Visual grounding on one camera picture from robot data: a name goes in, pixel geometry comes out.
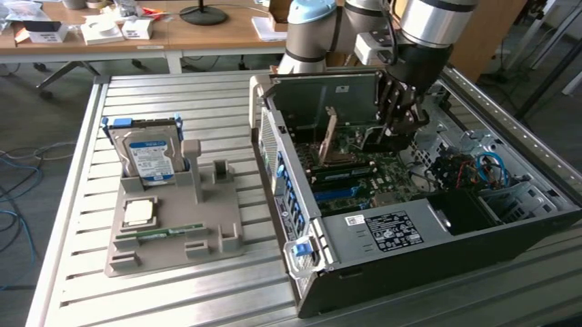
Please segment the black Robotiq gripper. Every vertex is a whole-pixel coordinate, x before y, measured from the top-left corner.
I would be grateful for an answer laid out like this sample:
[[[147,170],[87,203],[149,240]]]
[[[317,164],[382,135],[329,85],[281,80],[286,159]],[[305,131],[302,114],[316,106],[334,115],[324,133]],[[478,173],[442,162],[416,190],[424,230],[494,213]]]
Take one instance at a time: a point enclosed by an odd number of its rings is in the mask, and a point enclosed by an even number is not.
[[[454,45],[430,48],[421,44],[400,44],[386,50],[388,73],[418,90],[428,90],[449,63]]]

